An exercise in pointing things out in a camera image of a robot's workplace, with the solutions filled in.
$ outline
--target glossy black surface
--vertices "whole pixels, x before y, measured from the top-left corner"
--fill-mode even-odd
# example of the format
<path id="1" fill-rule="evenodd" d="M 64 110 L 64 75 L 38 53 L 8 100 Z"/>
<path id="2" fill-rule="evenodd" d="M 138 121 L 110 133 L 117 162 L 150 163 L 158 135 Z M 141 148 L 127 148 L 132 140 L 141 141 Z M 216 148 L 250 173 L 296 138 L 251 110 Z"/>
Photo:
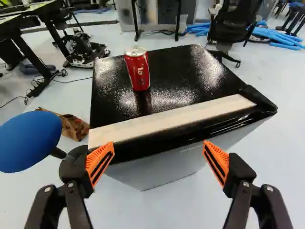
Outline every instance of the glossy black surface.
<path id="1" fill-rule="evenodd" d="M 99 59 L 90 128 L 237 94 L 245 83 L 200 45 L 148 52 L 151 87 L 135 92 L 123 56 Z"/>
<path id="2" fill-rule="evenodd" d="M 95 62 L 90 128 L 241 94 L 257 106 L 115 143 L 112 163 L 189 145 L 274 115 L 277 107 L 200 45 L 148 52 L 151 87 L 134 92 L 122 56 Z"/>

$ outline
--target can lid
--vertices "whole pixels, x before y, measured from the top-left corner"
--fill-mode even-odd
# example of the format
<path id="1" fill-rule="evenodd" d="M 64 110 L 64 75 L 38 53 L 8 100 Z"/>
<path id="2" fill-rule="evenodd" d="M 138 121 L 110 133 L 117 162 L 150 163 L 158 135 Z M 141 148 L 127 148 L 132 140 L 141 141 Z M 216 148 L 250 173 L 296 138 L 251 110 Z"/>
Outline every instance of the can lid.
<path id="1" fill-rule="evenodd" d="M 140 45 L 133 45 L 125 49 L 124 54 L 127 56 L 143 56 L 147 52 L 146 48 Z"/>

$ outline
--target screw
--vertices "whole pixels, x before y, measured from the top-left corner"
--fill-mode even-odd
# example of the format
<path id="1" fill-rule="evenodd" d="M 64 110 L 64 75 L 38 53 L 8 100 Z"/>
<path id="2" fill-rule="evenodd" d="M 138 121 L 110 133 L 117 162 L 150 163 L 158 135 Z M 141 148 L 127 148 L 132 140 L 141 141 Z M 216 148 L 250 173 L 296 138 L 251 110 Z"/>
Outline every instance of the screw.
<path id="1" fill-rule="evenodd" d="M 50 187 L 46 187 L 46 188 L 44 189 L 44 192 L 48 192 L 48 191 L 50 191 L 50 190 L 51 190 Z"/>
<path id="2" fill-rule="evenodd" d="M 243 185 L 246 186 L 246 187 L 250 186 L 248 182 L 244 182 Z"/>
<path id="3" fill-rule="evenodd" d="M 270 187 L 270 186 L 267 186 L 267 190 L 270 191 L 270 192 L 273 192 L 273 188 Z"/>

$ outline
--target person's leg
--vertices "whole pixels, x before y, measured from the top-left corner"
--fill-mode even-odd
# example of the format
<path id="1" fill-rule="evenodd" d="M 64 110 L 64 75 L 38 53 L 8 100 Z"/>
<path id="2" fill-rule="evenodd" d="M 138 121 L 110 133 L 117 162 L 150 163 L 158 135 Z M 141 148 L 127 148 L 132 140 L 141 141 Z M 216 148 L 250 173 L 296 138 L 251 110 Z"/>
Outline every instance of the person's leg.
<path id="1" fill-rule="evenodd" d="M 23 55 L 11 39 L 4 39 L 0 40 L 0 58 L 7 64 L 8 70 L 12 70 L 23 59 Z"/>

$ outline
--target light blue floor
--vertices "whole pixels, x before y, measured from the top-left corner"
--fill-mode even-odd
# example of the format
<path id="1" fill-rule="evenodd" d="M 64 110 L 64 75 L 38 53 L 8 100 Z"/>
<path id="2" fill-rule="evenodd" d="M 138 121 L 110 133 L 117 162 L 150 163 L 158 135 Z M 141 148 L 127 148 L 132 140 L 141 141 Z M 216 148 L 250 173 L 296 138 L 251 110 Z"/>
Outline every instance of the light blue floor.
<path id="1" fill-rule="evenodd" d="M 277 20 L 270 18 L 268 25 L 271 28 L 282 25 L 284 14 L 283 12 Z M 78 17 L 88 21 L 92 16 Z M 105 20 L 105 17 L 113 19 L 116 14 L 108 12 L 108 16 L 93 17 L 98 20 Z M 134 33 L 122 33 L 119 24 L 90 26 L 84 29 L 92 36 L 91 41 L 107 44 L 112 56 L 123 54 L 124 47 L 135 44 Z M 298 35 L 305 39 L 305 30 L 302 29 Z M 45 63 L 55 64 L 61 69 L 64 57 L 52 46 L 52 38 L 47 31 L 25 34 L 23 38 Z M 205 45 L 206 37 L 187 35 L 175 42 L 173 37 L 144 33 L 138 43 L 148 50 L 153 50 L 194 43 Z M 278 187 L 294 227 L 303 228 L 305 51 L 249 42 L 245 48 L 242 43 L 234 45 L 230 55 L 242 60 L 240 68 L 236 69 L 231 62 L 224 61 L 224 64 L 244 82 L 265 94 L 279 109 L 278 114 L 225 150 L 239 153 L 250 164 L 257 172 L 256 185 L 271 184 Z M 67 71 L 67 77 L 58 77 L 57 80 L 70 81 L 92 76 L 92 70 Z M 31 87 L 32 78 L 22 75 L 18 70 L 3 76 L 0 79 L 0 104 L 15 96 L 24 95 L 25 90 Z M 20 99 L 0 109 L 0 124 L 38 106 L 62 114 L 74 114 L 89 122 L 91 86 L 91 79 L 68 84 L 52 82 L 39 97 L 30 99 L 28 106 L 25 107 Z M 70 151 L 87 141 L 85 138 L 76 143 L 62 136 L 58 146 L 62 150 Z M 16 174 L 0 173 L 1 228 L 23 228 L 37 190 L 47 184 L 61 185 L 58 166 L 58 159 L 47 157 L 26 171 Z M 218 229 L 222 228 L 230 206 L 230 200 L 222 192 L 207 166 L 193 176 L 147 192 L 139 192 L 103 176 L 96 192 L 85 202 L 96 229 Z M 248 221 L 247 228 L 258 227 L 252 211 Z M 65 211 L 61 216 L 59 228 L 67 229 L 68 224 Z"/>

